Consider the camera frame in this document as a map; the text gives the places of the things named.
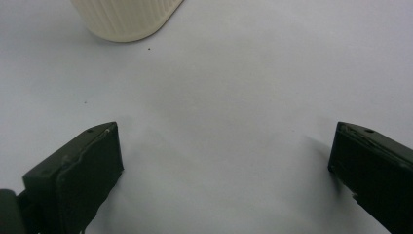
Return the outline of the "cream pump bottle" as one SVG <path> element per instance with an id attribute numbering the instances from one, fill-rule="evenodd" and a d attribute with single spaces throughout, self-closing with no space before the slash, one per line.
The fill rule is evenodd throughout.
<path id="1" fill-rule="evenodd" d="M 111 42 L 144 39 L 161 29 L 184 0 L 70 0 L 86 28 Z"/>

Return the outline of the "pale blue table mat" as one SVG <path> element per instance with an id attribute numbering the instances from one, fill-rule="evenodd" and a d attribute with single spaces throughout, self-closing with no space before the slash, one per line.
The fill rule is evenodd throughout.
<path id="1" fill-rule="evenodd" d="M 110 121 L 86 234 L 389 234 L 327 163 L 339 122 L 413 148 L 413 0 L 184 0 L 129 44 L 0 0 L 0 188 Z"/>

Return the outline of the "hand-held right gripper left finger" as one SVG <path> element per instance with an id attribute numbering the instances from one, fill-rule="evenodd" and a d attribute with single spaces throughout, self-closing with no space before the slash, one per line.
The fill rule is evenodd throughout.
<path id="1" fill-rule="evenodd" d="M 95 218 L 124 170 L 118 125 L 89 128 L 23 177 L 47 234 L 79 234 Z"/>

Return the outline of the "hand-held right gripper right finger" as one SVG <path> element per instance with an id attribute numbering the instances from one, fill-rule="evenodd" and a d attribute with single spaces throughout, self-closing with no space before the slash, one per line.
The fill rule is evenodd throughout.
<path id="1" fill-rule="evenodd" d="M 337 124 L 328 170 L 392 234 L 413 234 L 413 149 L 374 130 Z"/>

